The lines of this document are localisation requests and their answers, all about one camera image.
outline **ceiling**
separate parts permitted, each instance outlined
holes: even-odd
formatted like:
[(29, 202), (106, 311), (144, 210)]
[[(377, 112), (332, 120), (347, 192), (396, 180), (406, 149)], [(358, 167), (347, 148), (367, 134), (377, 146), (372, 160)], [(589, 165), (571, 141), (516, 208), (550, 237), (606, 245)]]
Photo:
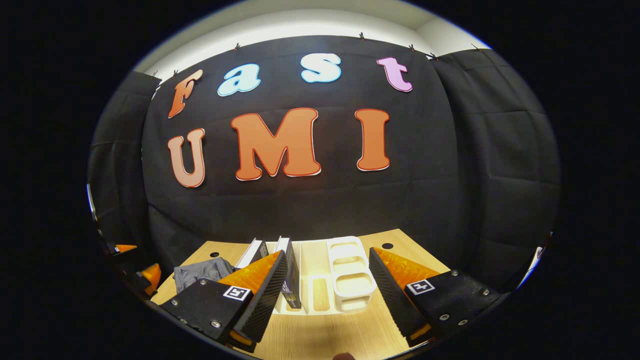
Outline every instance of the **ceiling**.
[(180, 46), (223, 26), (267, 13), (299, 9), (330, 9), (361, 13), (413, 30), (437, 17), (422, 8), (399, 0), (245, 0), (203, 18), (168, 39), (142, 59), (134, 70), (145, 72)]

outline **orange letter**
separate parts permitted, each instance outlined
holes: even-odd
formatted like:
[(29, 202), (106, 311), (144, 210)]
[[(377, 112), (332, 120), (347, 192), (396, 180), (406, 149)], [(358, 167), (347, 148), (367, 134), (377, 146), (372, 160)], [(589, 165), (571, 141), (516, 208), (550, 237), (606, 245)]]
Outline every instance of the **orange letter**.
[(202, 157), (202, 138), (204, 129), (191, 130), (187, 134), (187, 140), (191, 143), (191, 153), (193, 154), (193, 172), (188, 174), (184, 170), (182, 163), (182, 143), (184, 138), (176, 136), (169, 140), (169, 151), (171, 152), (171, 165), (173, 174), (178, 182), (186, 188), (197, 188), (204, 181), (204, 158)]
[(385, 156), (385, 123), (389, 114), (382, 110), (362, 109), (356, 111), (356, 119), (362, 125), (362, 157), (358, 168), (362, 171), (384, 170), (389, 167)]
[(175, 96), (173, 97), (173, 106), (171, 107), (171, 111), (169, 111), (169, 119), (178, 115), (178, 113), (184, 109), (182, 98), (189, 99), (189, 95), (191, 95), (191, 91), (193, 90), (193, 82), (200, 79), (200, 76), (202, 76), (202, 70), (194, 72), (179, 82), (178, 85), (175, 85)]
[(276, 176), (284, 152), (289, 158), (282, 169), (287, 176), (311, 176), (320, 173), (320, 164), (314, 157), (314, 121), (318, 112), (310, 108), (291, 109), (284, 115), (273, 136), (260, 115), (245, 114), (231, 120), (238, 132), (240, 170), (236, 178), (241, 181), (258, 180), (262, 170), (255, 166), (253, 153), (270, 176)]

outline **letter m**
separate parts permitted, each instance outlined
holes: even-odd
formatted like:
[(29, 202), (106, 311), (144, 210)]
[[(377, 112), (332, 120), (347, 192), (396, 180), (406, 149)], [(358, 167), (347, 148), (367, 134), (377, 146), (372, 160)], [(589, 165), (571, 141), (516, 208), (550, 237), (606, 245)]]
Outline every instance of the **letter m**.
[(318, 112), (311, 108), (291, 109), (284, 115), (276, 135), (258, 114), (240, 115), (231, 120), (238, 132), (240, 169), (236, 178), (241, 181), (258, 180), (262, 170), (255, 166), (254, 153), (270, 176), (276, 176), (284, 152), (288, 162), (282, 169), (287, 176), (311, 176), (321, 167), (314, 156), (313, 124)]

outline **light blue letter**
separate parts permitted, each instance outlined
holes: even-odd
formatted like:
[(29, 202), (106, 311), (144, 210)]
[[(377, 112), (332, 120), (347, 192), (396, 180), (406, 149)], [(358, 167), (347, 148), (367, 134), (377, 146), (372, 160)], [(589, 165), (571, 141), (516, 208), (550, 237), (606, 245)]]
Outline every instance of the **light blue letter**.
[(257, 64), (246, 64), (231, 70), (225, 75), (227, 80), (220, 84), (218, 95), (229, 96), (237, 91), (247, 92), (255, 89), (260, 84), (259, 70), (260, 67)]
[(300, 75), (307, 83), (330, 83), (342, 74), (339, 63), (340, 58), (336, 54), (309, 54), (300, 60), (300, 65), (308, 69)]

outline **pink letter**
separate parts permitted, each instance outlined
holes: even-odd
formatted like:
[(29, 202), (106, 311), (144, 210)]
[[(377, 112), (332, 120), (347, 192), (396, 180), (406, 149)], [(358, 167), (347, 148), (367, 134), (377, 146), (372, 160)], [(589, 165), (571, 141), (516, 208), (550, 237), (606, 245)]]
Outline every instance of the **pink letter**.
[(403, 92), (409, 92), (413, 88), (411, 83), (405, 83), (402, 79), (402, 74), (400, 72), (406, 72), (406, 67), (404, 65), (398, 64), (396, 58), (384, 58), (377, 61), (378, 65), (382, 65), (385, 67), (385, 72), (387, 73), (387, 80), (391, 86), (393, 86), (396, 90), (400, 90)]

